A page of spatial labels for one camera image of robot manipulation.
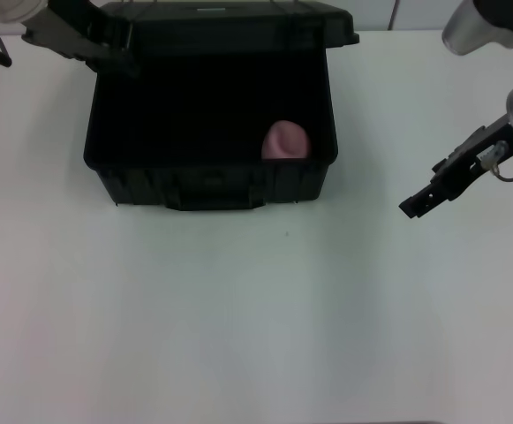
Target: white tabletop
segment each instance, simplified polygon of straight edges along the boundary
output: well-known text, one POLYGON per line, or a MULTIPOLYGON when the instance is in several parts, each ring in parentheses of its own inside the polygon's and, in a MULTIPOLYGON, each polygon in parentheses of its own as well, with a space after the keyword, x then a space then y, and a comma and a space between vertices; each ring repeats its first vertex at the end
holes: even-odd
POLYGON ((5 40, 0 424, 513 423, 513 184, 397 207, 505 112, 513 51, 361 37, 328 53, 320 199, 244 213, 116 208, 82 160, 94 74, 5 40))

